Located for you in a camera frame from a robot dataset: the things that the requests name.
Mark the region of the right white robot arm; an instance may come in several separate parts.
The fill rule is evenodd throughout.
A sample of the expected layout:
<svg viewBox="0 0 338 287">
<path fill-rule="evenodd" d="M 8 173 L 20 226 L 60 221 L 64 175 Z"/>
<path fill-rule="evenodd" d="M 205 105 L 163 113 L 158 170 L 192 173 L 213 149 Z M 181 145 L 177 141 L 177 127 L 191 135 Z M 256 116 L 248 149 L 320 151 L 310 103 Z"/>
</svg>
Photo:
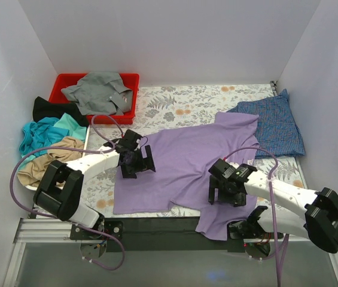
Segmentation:
<svg viewBox="0 0 338 287">
<path fill-rule="evenodd" d="M 248 195 L 274 201 L 282 210 L 272 218 L 267 206 L 257 206 L 247 219 L 229 222 L 232 239 L 254 239 L 265 234 L 289 234 L 309 239 L 331 254 L 338 252 L 338 194 L 295 187 L 268 177 L 248 164 L 218 159 L 209 169 L 209 202 L 233 207 L 247 205 Z"/>
</svg>

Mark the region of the purple t shirt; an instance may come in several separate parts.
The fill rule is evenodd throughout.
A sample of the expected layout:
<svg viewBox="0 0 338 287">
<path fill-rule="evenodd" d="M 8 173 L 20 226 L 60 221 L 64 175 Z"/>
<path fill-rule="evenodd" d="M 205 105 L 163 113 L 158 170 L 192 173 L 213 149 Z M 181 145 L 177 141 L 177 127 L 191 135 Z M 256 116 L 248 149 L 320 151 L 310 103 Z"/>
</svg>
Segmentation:
<svg viewBox="0 0 338 287">
<path fill-rule="evenodd" d="M 148 135 L 156 171 L 145 171 L 135 179 L 115 178 L 115 215 L 165 212 L 173 205 L 200 211 L 196 231 L 211 240 L 227 240 L 227 225 L 245 219 L 257 198 L 247 196 L 246 205 L 208 202 L 209 168 L 226 155 L 233 163 L 255 158 L 254 136 L 258 116 L 218 112 L 212 124 L 166 129 Z"/>
</svg>

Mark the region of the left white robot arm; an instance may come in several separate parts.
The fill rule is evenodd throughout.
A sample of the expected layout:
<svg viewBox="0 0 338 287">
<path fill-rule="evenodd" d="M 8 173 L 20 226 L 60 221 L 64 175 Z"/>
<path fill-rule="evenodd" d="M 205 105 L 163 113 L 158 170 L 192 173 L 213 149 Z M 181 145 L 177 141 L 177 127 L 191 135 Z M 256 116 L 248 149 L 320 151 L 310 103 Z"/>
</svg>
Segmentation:
<svg viewBox="0 0 338 287">
<path fill-rule="evenodd" d="M 61 221 L 84 226 L 91 239 L 107 231 L 105 217 L 81 202 L 83 185 L 108 169 L 119 167 L 124 179 L 136 179 L 139 172 L 156 171 L 149 144 L 140 144 L 142 136 L 132 130 L 98 150 L 63 163 L 52 161 L 42 177 L 34 203 Z"/>
</svg>

